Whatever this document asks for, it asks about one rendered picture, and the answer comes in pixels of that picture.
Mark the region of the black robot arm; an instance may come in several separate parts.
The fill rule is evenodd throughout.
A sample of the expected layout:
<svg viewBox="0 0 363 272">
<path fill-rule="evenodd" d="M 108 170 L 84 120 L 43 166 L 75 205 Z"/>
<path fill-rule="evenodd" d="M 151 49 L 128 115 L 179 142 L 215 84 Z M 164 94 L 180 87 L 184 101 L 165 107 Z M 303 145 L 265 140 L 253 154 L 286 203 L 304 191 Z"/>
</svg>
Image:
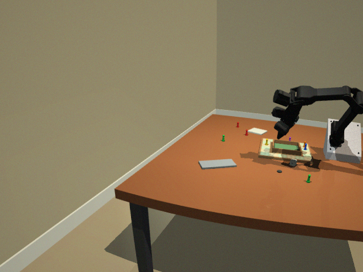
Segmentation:
<svg viewBox="0 0 363 272">
<path fill-rule="evenodd" d="M 297 92 L 297 94 L 296 94 Z M 353 94 L 353 97 L 351 96 Z M 296 95 L 296 96 L 295 96 Z M 298 86 L 290 89 L 290 93 L 276 90 L 273 102 L 283 105 L 299 113 L 303 105 L 310 105 L 316 101 L 344 100 L 350 105 L 339 121 L 331 123 L 330 146 L 341 147 L 344 143 L 344 130 L 358 114 L 363 114 L 363 92 L 358 88 L 349 86 L 335 88 L 313 88 L 311 86 Z M 286 111 L 276 106 L 271 112 L 273 117 L 284 120 Z"/>
</svg>

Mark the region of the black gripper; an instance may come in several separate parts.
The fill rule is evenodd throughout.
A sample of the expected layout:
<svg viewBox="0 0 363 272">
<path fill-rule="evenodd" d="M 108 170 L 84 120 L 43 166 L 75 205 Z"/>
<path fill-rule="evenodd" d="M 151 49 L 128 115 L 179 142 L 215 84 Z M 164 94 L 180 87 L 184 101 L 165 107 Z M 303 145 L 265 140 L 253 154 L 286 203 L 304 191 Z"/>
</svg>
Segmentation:
<svg viewBox="0 0 363 272">
<path fill-rule="evenodd" d="M 292 112 L 288 107 L 286 108 L 286 115 L 283 121 L 278 121 L 274 129 L 278 131 L 277 139 L 282 138 L 285 136 L 289 129 L 292 128 L 299 119 L 299 113 Z"/>
</svg>

